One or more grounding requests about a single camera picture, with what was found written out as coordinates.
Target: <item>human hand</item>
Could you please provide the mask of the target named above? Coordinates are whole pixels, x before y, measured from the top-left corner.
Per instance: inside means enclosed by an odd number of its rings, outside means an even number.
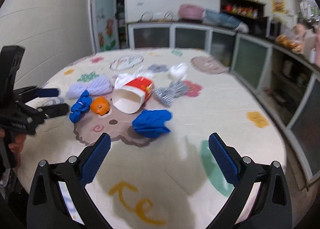
[[[0,138],[4,138],[4,137],[5,137],[5,132],[4,130],[0,129]],[[25,134],[18,134],[16,135],[14,142],[8,145],[8,148],[11,150],[12,153],[20,154],[23,150],[25,140],[26,140]]]

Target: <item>pink flower print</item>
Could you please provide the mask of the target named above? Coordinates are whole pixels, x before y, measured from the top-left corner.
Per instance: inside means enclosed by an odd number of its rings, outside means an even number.
[[[90,61],[93,63],[93,64],[96,64],[100,61],[102,61],[104,58],[103,57],[94,57],[93,59],[91,59]]]
[[[198,97],[200,95],[200,91],[203,89],[201,85],[191,81],[183,81],[183,83],[190,87],[190,90],[188,90],[188,92],[185,94],[185,96],[188,97]]]

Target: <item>yellow letter print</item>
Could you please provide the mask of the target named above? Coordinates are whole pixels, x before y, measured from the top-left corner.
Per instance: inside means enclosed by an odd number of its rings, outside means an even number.
[[[151,225],[166,225],[167,222],[166,221],[161,221],[161,220],[153,220],[153,219],[150,219],[146,216],[145,213],[149,212],[152,207],[153,207],[153,203],[151,202],[150,199],[148,198],[145,198],[145,199],[141,199],[137,204],[136,204],[136,207],[135,208],[132,208],[130,207],[125,201],[124,201],[124,198],[123,198],[123,189],[124,188],[128,188],[130,189],[131,191],[133,192],[138,192],[138,189],[125,182],[125,181],[121,181],[120,183],[116,184],[114,187],[112,187],[110,190],[109,190],[109,195],[112,196],[114,195],[117,191],[118,191],[118,196],[119,196],[119,200],[120,202],[122,203],[122,205],[124,206],[125,209],[127,209],[129,212],[133,212],[133,213],[136,213],[137,216],[142,220],[144,221],[145,223],[147,224],[151,224]],[[147,208],[143,208],[143,205],[144,203],[147,203],[149,206]]]

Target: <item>blue glove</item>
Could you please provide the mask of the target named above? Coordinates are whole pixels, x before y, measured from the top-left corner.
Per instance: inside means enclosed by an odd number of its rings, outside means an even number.
[[[143,110],[132,122],[132,126],[134,127],[134,131],[142,136],[158,138],[162,133],[170,133],[164,122],[171,118],[172,114],[167,110]]]
[[[76,123],[79,121],[82,112],[86,112],[90,109],[90,104],[92,103],[92,99],[89,97],[89,92],[85,90],[77,102],[71,107],[71,113],[69,115],[69,119]]]

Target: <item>metal bolt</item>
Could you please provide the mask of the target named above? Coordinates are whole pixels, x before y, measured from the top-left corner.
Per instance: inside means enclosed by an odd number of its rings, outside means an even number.
[[[274,162],[273,162],[273,165],[274,165],[275,167],[280,167],[280,163],[279,163],[278,161],[274,161]]]
[[[41,160],[41,161],[39,162],[39,166],[44,166],[46,163],[47,163],[47,162],[46,162],[45,160]]]
[[[68,159],[69,163],[75,163],[77,161],[77,157],[76,156],[71,156],[69,159]]]
[[[251,158],[249,158],[248,156],[244,156],[242,160],[244,163],[247,163],[247,164],[251,163]]]

